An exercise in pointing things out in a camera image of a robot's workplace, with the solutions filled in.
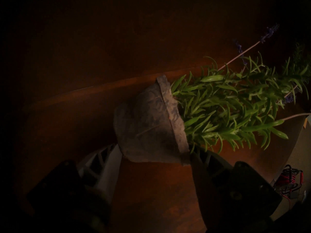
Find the left gripper gray left finger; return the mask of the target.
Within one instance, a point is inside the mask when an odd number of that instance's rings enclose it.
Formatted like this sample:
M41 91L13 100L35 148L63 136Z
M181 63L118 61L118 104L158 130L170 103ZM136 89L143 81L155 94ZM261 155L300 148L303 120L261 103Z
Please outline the left gripper gray left finger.
M80 163L66 160L28 194L41 225L108 225L122 153L111 144Z

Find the left gripper gray right finger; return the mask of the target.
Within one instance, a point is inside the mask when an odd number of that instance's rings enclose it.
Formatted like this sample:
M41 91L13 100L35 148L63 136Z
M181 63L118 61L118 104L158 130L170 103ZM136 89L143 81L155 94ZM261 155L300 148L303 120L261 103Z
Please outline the left gripper gray right finger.
M206 231L273 231L281 196L250 165L200 150L190 164Z

